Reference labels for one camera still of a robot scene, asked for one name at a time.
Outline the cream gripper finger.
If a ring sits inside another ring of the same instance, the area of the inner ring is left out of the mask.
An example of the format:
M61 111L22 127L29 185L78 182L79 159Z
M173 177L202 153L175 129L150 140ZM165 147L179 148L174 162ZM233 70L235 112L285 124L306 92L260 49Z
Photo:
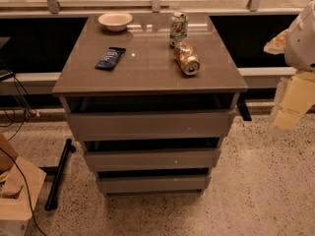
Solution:
M286 34L287 29L277 34L273 39L266 43L263 50L266 53L273 55L284 54Z
M278 131L291 130L315 104L315 74L296 72L278 83L271 126Z

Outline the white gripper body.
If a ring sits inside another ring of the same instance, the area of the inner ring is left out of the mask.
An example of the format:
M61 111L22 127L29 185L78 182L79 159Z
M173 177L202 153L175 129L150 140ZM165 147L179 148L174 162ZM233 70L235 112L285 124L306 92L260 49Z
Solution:
M311 0L289 26L284 60L296 70L315 71L315 0Z

